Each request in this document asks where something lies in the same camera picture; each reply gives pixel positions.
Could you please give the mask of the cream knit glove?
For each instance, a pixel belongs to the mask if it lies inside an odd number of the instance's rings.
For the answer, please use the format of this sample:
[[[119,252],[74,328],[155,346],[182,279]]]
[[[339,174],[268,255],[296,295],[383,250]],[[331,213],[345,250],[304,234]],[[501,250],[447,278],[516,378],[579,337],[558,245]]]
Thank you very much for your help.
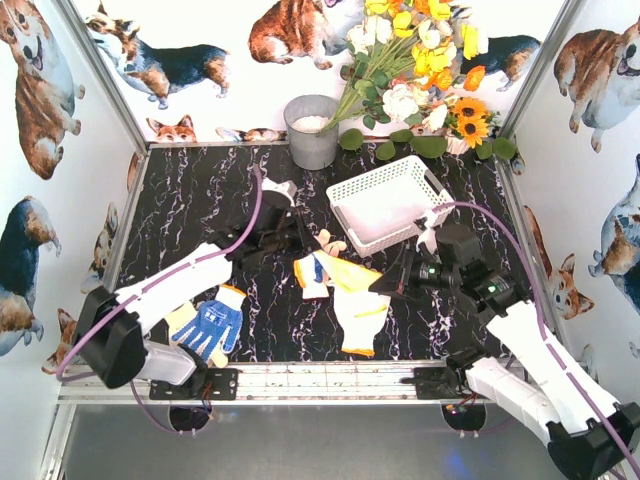
[[[334,239],[326,229],[322,229],[315,238],[322,250],[332,257],[338,257],[347,248],[344,241]],[[323,299],[329,296],[328,274],[313,255],[309,254],[302,259],[295,260],[293,271],[296,281],[302,289],[304,301]]]

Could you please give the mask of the yellow coated work glove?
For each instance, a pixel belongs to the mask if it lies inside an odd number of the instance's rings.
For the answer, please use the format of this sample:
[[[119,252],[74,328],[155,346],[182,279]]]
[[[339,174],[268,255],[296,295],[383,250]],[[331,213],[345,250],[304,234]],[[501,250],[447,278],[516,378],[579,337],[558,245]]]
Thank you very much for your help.
[[[334,310],[338,318],[382,318],[387,313],[389,298],[370,290],[382,277],[381,272],[322,251],[316,252],[314,257],[334,288]]]

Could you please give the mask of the white glove orange cuff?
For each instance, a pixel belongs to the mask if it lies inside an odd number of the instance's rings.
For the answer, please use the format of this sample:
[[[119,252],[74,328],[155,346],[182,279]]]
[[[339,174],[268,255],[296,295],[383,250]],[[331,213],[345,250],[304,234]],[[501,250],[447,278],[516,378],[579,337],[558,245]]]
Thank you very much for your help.
[[[375,354],[374,338],[386,323],[390,301],[386,295],[334,287],[333,309],[343,331],[343,352],[366,357]]]

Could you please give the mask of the blue dotted glove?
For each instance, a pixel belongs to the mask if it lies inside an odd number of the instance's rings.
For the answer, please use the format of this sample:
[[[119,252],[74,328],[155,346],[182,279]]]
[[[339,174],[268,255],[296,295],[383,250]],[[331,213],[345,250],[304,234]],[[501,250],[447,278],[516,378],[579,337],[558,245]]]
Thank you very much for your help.
[[[226,284],[220,285],[213,300],[201,304],[196,315],[171,336],[173,342],[188,346],[207,359],[220,347],[224,354],[231,354],[243,325],[242,305],[247,295]]]
[[[316,251],[311,254],[312,257],[312,280],[316,284],[327,286],[330,283],[330,275],[327,267],[329,266],[329,255],[324,251]]]

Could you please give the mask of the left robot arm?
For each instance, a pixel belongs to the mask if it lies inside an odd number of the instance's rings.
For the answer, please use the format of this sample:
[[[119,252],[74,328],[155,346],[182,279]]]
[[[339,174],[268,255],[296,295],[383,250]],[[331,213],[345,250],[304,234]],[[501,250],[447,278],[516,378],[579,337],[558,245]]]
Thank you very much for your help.
[[[82,307],[71,353],[80,355],[109,389],[144,379],[195,394],[208,371],[204,349],[165,345],[146,336],[200,293],[263,267],[267,256],[302,258],[319,249],[295,205],[296,190],[291,181],[265,179],[247,224],[218,230],[212,242],[134,285],[115,292],[103,286],[92,290]]]

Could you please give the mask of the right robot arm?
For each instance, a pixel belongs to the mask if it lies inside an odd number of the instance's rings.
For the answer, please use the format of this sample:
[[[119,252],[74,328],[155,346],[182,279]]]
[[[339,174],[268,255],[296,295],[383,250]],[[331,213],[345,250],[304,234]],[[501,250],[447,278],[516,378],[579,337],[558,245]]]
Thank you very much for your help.
[[[407,247],[371,291],[416,301],[447,290],[508,348],[527,379],[480,345],[446,360],[448,380],[489,399],[528,428],[567,479],[596,479],[630,460],[639,445],[639,406],[623,404],[568,353],[511,275],[488,266],[476,235],[447,225],[432,233],[438,259]]]

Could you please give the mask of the white plastic storage basket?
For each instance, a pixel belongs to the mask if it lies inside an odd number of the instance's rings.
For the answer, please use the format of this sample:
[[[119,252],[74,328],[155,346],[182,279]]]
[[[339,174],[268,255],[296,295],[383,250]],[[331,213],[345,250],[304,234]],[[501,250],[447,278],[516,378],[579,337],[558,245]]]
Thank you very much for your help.
[[[435,213],[439,226],[453,210],[453,197],[417,155],[332,185],[326,195],[362,258],[418,236],[414,221],[425,212]]]

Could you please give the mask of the grey metal bucket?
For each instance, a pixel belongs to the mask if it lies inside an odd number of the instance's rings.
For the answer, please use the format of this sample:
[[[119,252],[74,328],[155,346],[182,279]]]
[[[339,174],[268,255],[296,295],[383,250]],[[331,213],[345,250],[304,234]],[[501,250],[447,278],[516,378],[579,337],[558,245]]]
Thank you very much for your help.
[[[338,103],[325,95],[302,95],[283,111],[294,163],[317,171],[331,165],[338,147],[338,126],[330,124]]]

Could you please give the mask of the cream glove under blue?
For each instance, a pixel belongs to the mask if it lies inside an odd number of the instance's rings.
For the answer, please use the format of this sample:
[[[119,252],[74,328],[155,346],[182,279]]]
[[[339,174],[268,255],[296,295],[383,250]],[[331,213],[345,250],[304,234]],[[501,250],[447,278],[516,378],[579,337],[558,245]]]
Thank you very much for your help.
[[[168,324],[168,337],[170,344],[181,343],[186,337],[182,337],[179,341],[172,340],[172,336],[177,333],[182,327],[187,325],[197,314],[196,308],[191,302],[186,302],[176,310],[170,312],[165,321]],[[206,361],[209,367],[226,368],[229,360],[228,355],[222,351],[222,346],[226,340],[227,332],[224,332],[221,339],[217,341],[215,348],[210,355],[206,357]]]

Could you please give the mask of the sunflower pot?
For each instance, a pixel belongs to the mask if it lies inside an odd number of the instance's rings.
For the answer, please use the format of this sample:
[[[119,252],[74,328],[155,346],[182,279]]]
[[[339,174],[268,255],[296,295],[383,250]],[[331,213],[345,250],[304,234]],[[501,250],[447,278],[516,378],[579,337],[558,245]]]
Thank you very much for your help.
[[[446,152],[461,155],[484,144],[499,130],[500,113],[474,97],[460,97],[448,106],[443,123]]]

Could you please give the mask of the artificial flower bouquet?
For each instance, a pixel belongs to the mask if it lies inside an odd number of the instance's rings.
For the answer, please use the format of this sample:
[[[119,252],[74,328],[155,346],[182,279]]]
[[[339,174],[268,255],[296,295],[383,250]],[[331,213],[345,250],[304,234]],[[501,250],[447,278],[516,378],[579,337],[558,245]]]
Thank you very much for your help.
[[[372,130],[404,124],[440,129],[455,89],[472,91],[488,73],[462,63],[489,52],[489,38],[459,1],[366,1],[365,17],[346,34],[351,62],[341,68],[344,89],[328,124],[360,119]]]

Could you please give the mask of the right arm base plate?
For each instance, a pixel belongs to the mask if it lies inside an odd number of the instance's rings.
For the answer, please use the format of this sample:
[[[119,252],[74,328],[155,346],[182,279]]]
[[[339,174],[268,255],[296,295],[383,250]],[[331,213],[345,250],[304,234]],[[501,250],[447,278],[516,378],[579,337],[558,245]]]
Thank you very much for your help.
[[[408,377],[399,380],[411,386],[419,400],[464,399],[472,394],[494,401],[505,389],[508,376],[479,362],[444,367],[416,367]]]

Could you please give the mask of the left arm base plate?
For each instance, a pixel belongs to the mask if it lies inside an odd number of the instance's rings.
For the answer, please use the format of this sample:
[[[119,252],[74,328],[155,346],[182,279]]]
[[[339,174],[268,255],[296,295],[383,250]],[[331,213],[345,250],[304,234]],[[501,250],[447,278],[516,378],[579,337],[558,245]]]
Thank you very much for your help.
[[[211,368],[196,372],[183,385],[176,386],[164,381],[152,381],[151,400],[211,400],[231,401],[236,399],[239,371],[235,368]]]

